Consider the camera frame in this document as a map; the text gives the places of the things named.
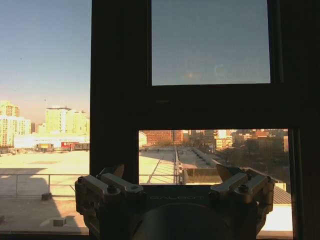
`blue sky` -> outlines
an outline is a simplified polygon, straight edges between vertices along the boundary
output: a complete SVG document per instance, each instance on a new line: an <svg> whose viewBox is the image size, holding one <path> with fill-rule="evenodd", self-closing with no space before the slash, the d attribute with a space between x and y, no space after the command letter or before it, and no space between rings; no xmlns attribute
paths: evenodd
<svg viewBox="0 0 320 240"><path fill-rule="evenodd" d="M90 113L91 0L0 1L0 100ZM153 0L154 85L269 83L266 0Z"/></svg>
<svg viewBox="0 0 320 240"><path fill-rule="evenodd" d="M153 0L152 84L270 83L266 0Z"/></svg>
<svg viewBox="0 0 320 240"><path fill-rule="evenodd" d="M91 0L1 0L0 36L0 100L35 123L52 105L89 116Z"/></svg>

